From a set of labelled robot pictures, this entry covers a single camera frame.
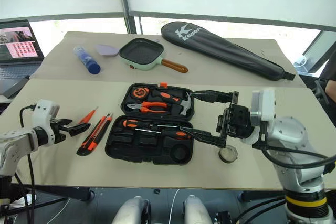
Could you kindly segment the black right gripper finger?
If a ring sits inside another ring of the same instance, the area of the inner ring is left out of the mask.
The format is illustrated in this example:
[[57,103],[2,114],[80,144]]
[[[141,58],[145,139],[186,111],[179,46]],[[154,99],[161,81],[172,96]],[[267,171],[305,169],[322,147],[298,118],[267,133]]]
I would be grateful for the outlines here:
[[232,101],[233,93],[225,93],[214,90],[201,90],[192,92],[190,96],[208,103],[228,103]]
[[224,148],[226,146],[226,139],[224,137],[213,136],[210,132],[188,127],[181,127],[181,131],[190,135],[199,142],[214,145],[220,148]]

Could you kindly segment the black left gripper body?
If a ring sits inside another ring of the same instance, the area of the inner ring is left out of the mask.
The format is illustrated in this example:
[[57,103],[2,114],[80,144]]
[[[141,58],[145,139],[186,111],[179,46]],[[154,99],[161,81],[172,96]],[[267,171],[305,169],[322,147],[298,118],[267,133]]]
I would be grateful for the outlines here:
[[54,144],[58,144],[66,139],[66,136],[60,132],[59,123],[60,119],[50,120],[50,126],[55,136]]

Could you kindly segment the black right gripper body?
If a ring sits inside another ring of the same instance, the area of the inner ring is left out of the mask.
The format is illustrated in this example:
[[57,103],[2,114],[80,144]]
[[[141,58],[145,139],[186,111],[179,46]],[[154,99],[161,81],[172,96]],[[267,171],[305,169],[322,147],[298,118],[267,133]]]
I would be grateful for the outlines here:
[[229,103],[222,115],[218,116],[216,132],[220,133],[220,147],[226,147],[227,136],[239,139],[250,137],[254,131],[251,125],[250,111],[245,106],[238,105],[237,91],[220,92],[217,102]]

